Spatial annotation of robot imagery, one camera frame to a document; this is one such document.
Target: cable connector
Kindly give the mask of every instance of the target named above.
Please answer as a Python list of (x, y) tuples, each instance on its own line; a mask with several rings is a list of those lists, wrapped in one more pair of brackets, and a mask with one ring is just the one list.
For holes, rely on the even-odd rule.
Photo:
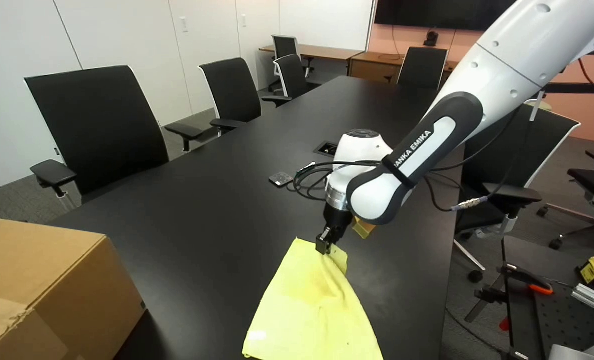
[(458, 205), (451, 207), (450, 210), (451, 210), (451, 212), (458, 212), (459, 210), (466, 210), (469, 208), (474, 208), (474, 207), (477, 207), (477, 205), (479, 205), (481, 203), (486, 203), (488, 200), (489, 200), (488, 196), (471, 198), (470, 200), (460, 202)]

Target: pink wall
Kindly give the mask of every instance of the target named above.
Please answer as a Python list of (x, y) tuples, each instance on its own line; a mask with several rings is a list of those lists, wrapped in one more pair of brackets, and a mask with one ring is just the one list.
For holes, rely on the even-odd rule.
[[(423, 46), (427, 28), (395, 26), (394, 36), (400, 54), (406, 54), (411, 46)], [(435, 29), (439, 33), (437, 48), (448, 50), (448, 61), (459, 62), (482, 36), (482, 32), (469, 30)], [(396, 54), (393, 42), (393, 27), (374, 23), (370, 33), (368, 51), (375, 53)], [(583, 63), (590, 78), (594, 81), (594, 56), (583, 58)], [(566, 71), (555, 77), (554, 82), (586, 83), (578, 63), (568, 66)], [(551, 94), (545, 100), (552, 106), (553, 112), (571, 118), (582, 124), (571, 136), (594, 141), (594, 95)]]

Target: white wall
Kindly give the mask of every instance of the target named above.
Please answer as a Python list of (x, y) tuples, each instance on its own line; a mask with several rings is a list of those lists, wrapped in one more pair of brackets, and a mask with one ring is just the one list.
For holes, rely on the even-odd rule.
[(240, 56), (235, 0), (169, 2), (192, 111), (197, 114), (213, 107), (208, 84), (197, 67)]
[(246, 60), (257, 89), (274, 82), (273, 54), (259, 51), (273, 43), (279, 34), (279, 0), (237, 0), (239, 48)]
[(56, 0), (84, 69), (128, 65), (160, 125), (192, 115), (166, 0)]
[(279, 0), (281, 34), (300, 44), (365, 50), (373, 0)]
[(78, 69), (52, 0), (0, 0), (0, 186), (61, 160), (24, 78)]

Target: wooden drawer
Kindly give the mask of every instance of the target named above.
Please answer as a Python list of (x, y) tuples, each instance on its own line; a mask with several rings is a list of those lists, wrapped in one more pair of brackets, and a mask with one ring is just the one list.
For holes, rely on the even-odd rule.
[(400, 75), (400, 68), (401, 66), (393, 64), (373, 63), (353, 59), (350, 62), (350, 76), (381, 83), (388, 83), (388, 80), (384, 76), (392, 76), (392, 82), (396, 83)]

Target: electrical outlet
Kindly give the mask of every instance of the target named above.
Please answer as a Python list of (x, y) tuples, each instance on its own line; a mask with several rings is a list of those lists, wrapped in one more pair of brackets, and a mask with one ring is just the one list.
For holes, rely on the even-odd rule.
[(185, 16), (179, 16), (179, 20), (181, 21), (181, 31), (183, 33), (188, 32), (188, 21)]

